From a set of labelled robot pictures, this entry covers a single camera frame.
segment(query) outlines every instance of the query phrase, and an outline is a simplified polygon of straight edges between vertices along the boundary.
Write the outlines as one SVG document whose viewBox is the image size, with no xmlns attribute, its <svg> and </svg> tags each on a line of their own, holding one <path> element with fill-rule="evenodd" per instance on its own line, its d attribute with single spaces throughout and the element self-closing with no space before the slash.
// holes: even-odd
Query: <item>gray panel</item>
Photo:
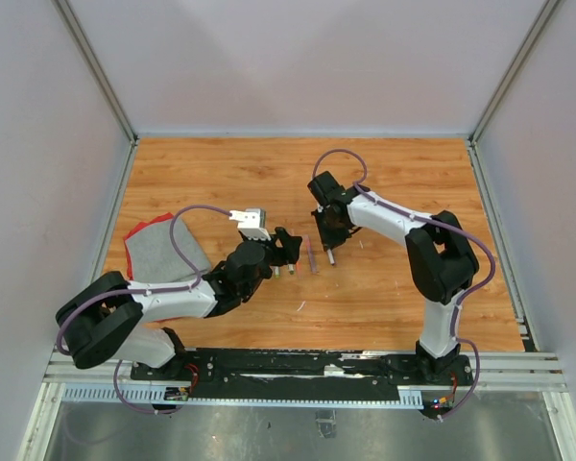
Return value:
<svg viewBox="0 0 576 461">
<path fill-rule="evenodd" d="M 128 142 L 49 1 L 0 2 L 0 460 L 85 284 Z"/>
<path fill-rule="evenodd" d="M 562 4 L 479 143 L 532 328 L 576 406 L 576 0 Z"/>
<path fill-rule="evenodd" d="M 332 420 L 315 409 L 193 406 L 164 418 L 121 404 L 64 403 L 45 459 L 560 459 L 537 393 L 480 395 L 442 425 L 409 410 L 340 409 Z"/>
<path fill-rule="evenodd" d="M 71 0 L 139 133 L 467 134 L 543 0 Z"/>
</svg>

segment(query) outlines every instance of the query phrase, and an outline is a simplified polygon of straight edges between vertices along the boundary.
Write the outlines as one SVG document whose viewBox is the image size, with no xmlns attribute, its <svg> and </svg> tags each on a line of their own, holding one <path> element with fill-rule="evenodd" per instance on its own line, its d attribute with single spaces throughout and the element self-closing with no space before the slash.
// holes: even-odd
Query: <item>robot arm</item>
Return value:
<svg viewBox="0 0 576 461">
<path fill-rule="evenodd" d="M 471 286 L 478 261 L 463 236 L 414 219 L 420 216 L 460 228 L 449 211 L 432 216 L 391 203 L 410 216 L 405 217 L 378 205 L 377 201 L 383 199 L 361 187 L 375 202 L 354 186 L 344 189 L 327 171 L 308 184 L 319 204 L 312 214 L 324 249 L 342 245 L 359 228 L 376 231 L 406 248 L 412 279 L 425 302 L 424 329 L 417 342 L 417 354 L 422 357 L 425 371 L 436 375 L 459 353 L 460 346 L 451 335 L 452 322 L 458 321 L 458 317 L 453 318 L 453 311 L 456 299 Z M 437 246 L 443 246 L 441 252 Z"/>
<path fill-rule="evenodd" d="M 87 369 L 117 358 L 159 368 L 182 345 L 168 328 L 150 329 L 143 324 L 224 315 L 250 300 L 262 280 L 271 278 L 272 266 L 298 261 L 301 237 L 289 235 L 284 228 L 275 228 L 276 233 L 269 234 L 264 227 L 264 210 L 232 211 L 229 219 L 238 222 L 243 241 L 201 279 L 141 283 L 125 280 L 119 272 L 109 272 L 62 307 L 56 314 L 60 326 L 75 309 L 99 298 L 64 332 L 75 366 Z M 116 290 L 123 294 L 105 296 Z"/>
</svg>

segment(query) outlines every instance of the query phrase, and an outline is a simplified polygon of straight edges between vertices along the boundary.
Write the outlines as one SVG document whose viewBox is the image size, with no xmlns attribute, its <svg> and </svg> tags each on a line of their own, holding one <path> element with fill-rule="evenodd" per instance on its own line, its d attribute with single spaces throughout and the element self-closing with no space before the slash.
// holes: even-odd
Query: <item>red cloth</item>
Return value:
<svg viewBox="0 0 576 461">
<path fill-rule="evenodd" d="M 131 255 L 130 253 L 128 253 L 128 245 L 126 245 L 126 240 L 128 240 L 129 238 L 131 238 L 133 235 L 135 235 L 137 232 L 141 231 L 142 229 L 147 228 L 148 226 L 151 226 L 152 224 L 155 223 L 161 223 L 163 221 L 168 221 L 169 219 L 173 219 L 173 213 L 166 213 L 163 214 L 162 216 L 157 216 L 156 218 L 154 218 L 152 221 L 150 221 L 149 223 L 138 223 L 136 226 L 134 226 L 134 228 L 128 232 L 128 234 L 124 237 L 124 248 L 126 248 L 126 261 L 128 264 L 128 269 L 126 269 L 126 276 L 128 277 L 128 279 L 132 280 L 132 263 L 131 263 Z"/>
</svg>

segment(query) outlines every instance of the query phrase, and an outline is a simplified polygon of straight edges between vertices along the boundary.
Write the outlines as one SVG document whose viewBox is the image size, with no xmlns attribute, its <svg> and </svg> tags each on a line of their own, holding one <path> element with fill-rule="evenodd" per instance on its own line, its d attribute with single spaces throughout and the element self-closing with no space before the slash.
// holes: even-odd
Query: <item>wood grain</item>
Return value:
<svg viewBox="0 0 576 461">
<path fill-rule="evenodd" d="M 281 277 L 265 280 L 249 303 L 222 317 L 174 319 L 163 326 L 188 347 L 412 350 L 422 328 L 423 299 L 405 250 L 370 230 L 335 251 L 336 267 L 322 250 L 306 185 L 318 156 L 335 147 L 363 156 L 370 169 L 365 184 L 382 197 L 432 213 L 449 209 L 492 248 L 461 139 L 143 139 L 105 270 L 126 273 L 123 236 L 140 221 L 192 204 L 262 207 L 269 230 L 283 226 L 309 235 L 319 273 L 310 272 L 303 248 L 300 273 L 290 276 L 282 268 Z M 357 161 L 343 154 L 327 158 L 324 169 L 345 185 L 361 175 Z M 212 264 L 240 242 L 235 224 L 220 214 L 196 210 L 184 219 Z M 489 266 L 476 252 L 478 280 Z M 484 351 L 522 350 L 500 271 L 466 301 L 460 333 Z"/>
</svg>

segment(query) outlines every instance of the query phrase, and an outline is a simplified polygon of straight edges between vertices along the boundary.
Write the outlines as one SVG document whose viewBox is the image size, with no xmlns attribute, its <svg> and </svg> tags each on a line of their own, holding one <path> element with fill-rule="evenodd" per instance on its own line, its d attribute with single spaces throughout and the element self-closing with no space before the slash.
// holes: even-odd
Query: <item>gray cloth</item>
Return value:
<svg viewBox="0 0 576 461">
<path fill-rule="evenodd" d="M 179 257 L 171 245 L 170 226 L 170 219 L 154 223 L 126 240 L 134 280 L 144 283 L 163 283 L 183 281 L 194 276 L 194 271 Z M 181 251 L 202 273 L 211 270 L 211 263 L 203 249 L 181 220 L 175 223 L 175 241 Z"/>
</svg>

